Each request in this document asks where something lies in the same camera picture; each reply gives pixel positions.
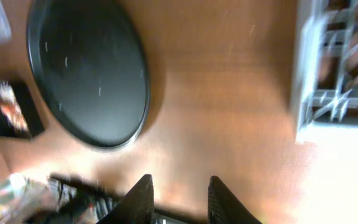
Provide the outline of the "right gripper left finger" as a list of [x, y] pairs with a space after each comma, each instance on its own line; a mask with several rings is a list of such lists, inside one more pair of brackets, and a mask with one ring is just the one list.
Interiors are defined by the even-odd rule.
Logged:
[[153, 214], [154, 185], [145, 174], [98, 224], [151, 224]]

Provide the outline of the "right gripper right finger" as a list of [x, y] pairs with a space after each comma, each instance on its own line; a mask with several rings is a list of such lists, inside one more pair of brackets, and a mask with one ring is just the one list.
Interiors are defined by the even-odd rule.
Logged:
[[211, 176], [208, 187], [208, 223], [261, 224], [215, 175]]

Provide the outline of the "rice and food leftovers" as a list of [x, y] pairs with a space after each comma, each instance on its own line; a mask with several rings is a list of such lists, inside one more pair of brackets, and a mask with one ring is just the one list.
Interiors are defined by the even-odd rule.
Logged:
[[0, 81], [0, 110], [16, 131], [29, 130], [14, 90], [7, 81]]

